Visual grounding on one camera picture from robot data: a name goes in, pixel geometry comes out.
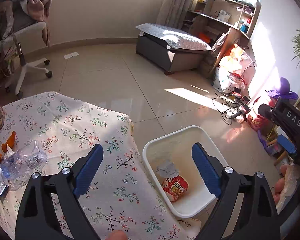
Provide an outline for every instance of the white plastic bin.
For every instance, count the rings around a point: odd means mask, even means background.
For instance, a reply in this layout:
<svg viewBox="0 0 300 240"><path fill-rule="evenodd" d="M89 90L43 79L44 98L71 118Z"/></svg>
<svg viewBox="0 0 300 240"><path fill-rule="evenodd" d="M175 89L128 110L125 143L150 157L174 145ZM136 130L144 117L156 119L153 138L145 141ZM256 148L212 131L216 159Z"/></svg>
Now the white plastic bin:
<svg viewBox="0 0 300 240"><path fill-rule="evenodd" d="M201 127L195 125L148 142L142 152L143 161L157 190L161 193L171 212L181 218L193 217L215 199L215 196L208 191L192 159L192 145L197 142L201 143L210 156L218 158L224 167L228 166L209 135ZM165 160L173 162L179 169L179 174L189 184L185 194L173 203L161 187L164 178L156 172L157 166Z"/></svg>

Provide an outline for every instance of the tile floor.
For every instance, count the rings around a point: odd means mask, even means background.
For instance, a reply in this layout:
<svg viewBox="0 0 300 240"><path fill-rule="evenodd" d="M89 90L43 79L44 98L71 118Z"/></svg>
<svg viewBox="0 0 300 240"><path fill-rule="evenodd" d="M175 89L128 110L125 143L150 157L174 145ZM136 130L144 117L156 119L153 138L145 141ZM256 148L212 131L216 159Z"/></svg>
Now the tile floor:
<svg viewBox="0 0 300 240"><path fill-rule="evenodd" d="M79 56L63 58L75 51ZM165 76L162 69L135 53L135 44L84 46L42 56L50 60L47 68L53 71L53 77L28 73L21 88L24 97L57 91L128 114L135 124L134 138L140 152L154 138L198 125L238 172L252 175L262 171L270 187L279 179L273 159L264 151L257 134L245 123L228 126L223 122L212 104L214 89L196 71ZM2 104L15 100L13 93L0 91ZM225 235L233 230L241 202L239 196ZM213 203L197 217L205 222L212 208Z"/></svg>

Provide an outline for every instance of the white wall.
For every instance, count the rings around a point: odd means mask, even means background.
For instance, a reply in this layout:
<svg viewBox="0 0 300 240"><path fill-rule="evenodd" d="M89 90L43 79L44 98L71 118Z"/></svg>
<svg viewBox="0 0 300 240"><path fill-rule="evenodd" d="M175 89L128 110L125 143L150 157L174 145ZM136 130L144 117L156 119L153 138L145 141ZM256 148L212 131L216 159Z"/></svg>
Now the white wall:
<svg viewBox="0 0 300 240"><path fill-rule="evenodd" d="M279 77L289 80L291 90L300 95L300 69L292 49L292 36L300 28L300 9L294 0L261 0L261 12L251 37L257 63L248 89L256 98L269 90Z"/></svg>
<svg viewBox="0 0 300 240"><path fill-rule="evenodd" d="M52 0L51 44L106 37L137 37L135 26L156 21L163 0ZM24 50L33 51L38 44Z"/></svg>

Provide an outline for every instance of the floral tablecloth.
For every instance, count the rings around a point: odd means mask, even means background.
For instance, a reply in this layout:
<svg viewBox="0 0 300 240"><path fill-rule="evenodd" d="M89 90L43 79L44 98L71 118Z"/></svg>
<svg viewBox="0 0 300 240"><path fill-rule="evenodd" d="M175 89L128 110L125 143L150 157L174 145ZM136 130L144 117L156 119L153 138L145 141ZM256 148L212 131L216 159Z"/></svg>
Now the floral tablecloth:
<svg viewBox="0 0 300 240"><path fill-rule="evenodd" d="M93 145L102 145L103 161L89 190L79 198L101 239L115 229L125 231L130 240L194 239L199 232L199 221L175 218L170 213L146 176L129 116L57 92L24 98L4 109L0 151L12 131L17 134L14 150L38 140L48 155L40 171L43 176L72 166ZM17 191L0 197L0 225L12 239L26 183L22 181ZM52 199L63 233L71 236L57 195Z"/></svg>

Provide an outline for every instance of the gray curtain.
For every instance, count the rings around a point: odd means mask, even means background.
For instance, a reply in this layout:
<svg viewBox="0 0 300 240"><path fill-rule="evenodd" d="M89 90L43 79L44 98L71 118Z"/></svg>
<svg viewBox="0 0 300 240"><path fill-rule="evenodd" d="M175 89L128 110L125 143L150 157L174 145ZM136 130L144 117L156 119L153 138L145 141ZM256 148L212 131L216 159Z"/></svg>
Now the gray curtain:
<svg viewBox="0 0 300 240"><path fill-rule="evenodd" d="M157 24L181 29L193 0L163 0Z"/></svg>

